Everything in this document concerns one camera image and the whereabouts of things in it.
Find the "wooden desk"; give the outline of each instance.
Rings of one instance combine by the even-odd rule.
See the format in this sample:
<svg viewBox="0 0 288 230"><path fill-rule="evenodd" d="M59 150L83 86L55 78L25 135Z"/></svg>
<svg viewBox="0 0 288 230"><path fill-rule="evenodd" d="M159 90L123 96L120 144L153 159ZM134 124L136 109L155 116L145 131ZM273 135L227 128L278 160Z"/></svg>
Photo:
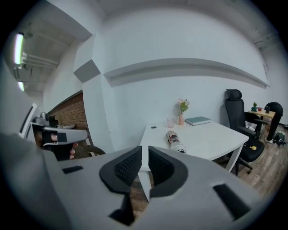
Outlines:
<svg viewBox="0 0 288 230"><path fill-rule="evenodd" d="M265 110L263 110L263 111L257 111L257 112L248 111L248 113L254 113L254 114L258 115L258 116L268 117L268 118L271 118L271 119L273 119L273 117L274 117L274 115L275 115L275 112L270 111L269 113L266 113Z"/></svg>

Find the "white wall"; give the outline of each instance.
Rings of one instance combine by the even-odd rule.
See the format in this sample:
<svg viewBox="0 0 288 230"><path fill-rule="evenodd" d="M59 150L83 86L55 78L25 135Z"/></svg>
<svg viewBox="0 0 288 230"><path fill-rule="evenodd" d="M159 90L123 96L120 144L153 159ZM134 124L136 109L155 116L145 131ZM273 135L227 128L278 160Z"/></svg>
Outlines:
<svg viewBox="0 0 288 230"><path fill-rule="evenodd" d="M78 43L74 42L63 54L57 69L53 70L43 91L44 112L49 112L59 103L82 90L81 81L73 74Z"/></svg>
<svg viewBox="0 0 288 230"><path fill-rule="evenodd" d="M93 45L92 60L101 73L105 73L106 65L109 62L107 57L109 57L109 52L111 51L110 47L106 45L106 39L107 37L101 30L95 36Z"/></svg>
<svg viewBox="0 0 288 230"><path fill-rule="evenodd" d="M120 148L140 144L146 125L165 123L168 117L176 117L176 103L179 98L191 102L184 118L206 116L229 126L224 93L231 88L242 92L247 111L251 109L253 102L264 106L269 101L269 88L263 89L214 76L175 76L115 87L120 133L123 134L122 139L118 140L122 143Z"/></svg>
<svg viewBox="0 0 288 230"><path fill-rule="evenodd" d="M288 54L280 41L263 50L271 85L269 102L283 107L281 123L288 124Z"/></svg>
<svg viewBox="0 0 288 230"><path fill-rule="evenodd" d="M121 133L121 129L119 124L121 121L119 120L118 110L115 102L115 91L107 81L107 79L101 75L101 84L102 84L102 96L104 102L104 109L106 114L106 121L108 124L108 129L110 133L110 137L112 140L112 144L114 149L119 150L121 149L122 143L119 141L122 135L126 135L125 133Z"/></svg>
<svg viewBox="0 0 288 230"><path fill-rule="evenodd" d="M98 75L83 83L83 100L92 142L109 153L114 147L106 120L101 81L101 75Z"/></svg>
<svg viewBox="0 0 288 230"><path fill-rule="evenodd" d="M228 24L186 7L133 10L107 20L105 72L164 59L198 58L246 71L267 81L260 51Z"/></svg>
<svg viewBox="0 0 288 230"><path fill-rule="evenodd" d="M79 44L74 62L74 71L76 71L92 58L94 42L95 35Z"/></svg>
<svg viewBox="0 0 288 230"><path fill-rule="evenodd" d="M35 103L36 105L38 105L40 112L44 111L43 108L43 93L42 92L25 92L28 97L30 98L30 100Z"/></svg>

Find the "office chair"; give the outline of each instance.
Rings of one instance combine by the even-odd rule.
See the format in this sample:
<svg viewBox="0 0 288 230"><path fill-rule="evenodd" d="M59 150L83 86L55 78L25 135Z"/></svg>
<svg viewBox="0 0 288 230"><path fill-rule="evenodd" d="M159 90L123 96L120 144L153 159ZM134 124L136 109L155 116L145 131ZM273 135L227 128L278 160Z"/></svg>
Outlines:
<svg viewBox="0 0 288 230"><path fill-rule="evenodd" d="M247 122L257 124L257 126L255 128L256 136L254 138L258 140L260 135L261 135L262 125L268 124L268 122L259 119L259 116L257 116L256 114L248 113L248 112L245 112L245 120Z"/></svg>
<svg viewBox="0 0 288 230"><path fill-rule="evenodd" d="M249 137L249 140L244 143L240 156L235 164L235 174L238 176L239 164L249 168L248 173L253 169L247 162L256 160L264 150L264 144L255 139L257 133L246 128L244 102L241 99L242 94L237 89L227 89L229 98L225 100L225 107L228 113L230 128ZM254 120L256 124L265 124L266 122L260 119Z"/></svg>

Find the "fluorescent light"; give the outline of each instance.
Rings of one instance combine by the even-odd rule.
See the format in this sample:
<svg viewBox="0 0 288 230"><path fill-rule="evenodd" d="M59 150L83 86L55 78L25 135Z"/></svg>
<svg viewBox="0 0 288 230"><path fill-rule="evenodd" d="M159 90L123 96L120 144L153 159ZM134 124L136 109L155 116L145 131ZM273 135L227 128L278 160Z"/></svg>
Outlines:
<svg viewBox="0 0 288 230"><path fill-rule="evenodd" d="M16 35L15 47L14 47L14 63L21 64L22 56L22 44L23 44L24 35L19 33Z"/></svg>
<svg viewBox="0 0 288 230"><path fill-rule="evenodd" d="M22 81L19 81L19 82L18 82L18 86L19 86L19 88L20 88L22 91L24 91L24 84L23 84Z"/></svg>

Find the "brick wall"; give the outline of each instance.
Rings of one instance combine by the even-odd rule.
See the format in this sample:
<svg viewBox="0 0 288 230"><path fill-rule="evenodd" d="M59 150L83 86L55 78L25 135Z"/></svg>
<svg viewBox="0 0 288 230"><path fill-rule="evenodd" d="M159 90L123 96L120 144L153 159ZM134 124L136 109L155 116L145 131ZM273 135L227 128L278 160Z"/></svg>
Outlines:
<svg viewBox="0 0 288 230"><path fill-rule="evenodd" d="M60 104L50 111L48 115L55 115L55 119L58 120L59 125L76 124L75 129L87 129L88 139L91 145L93 145L86 120L83 93L80 93Z"/></svg>

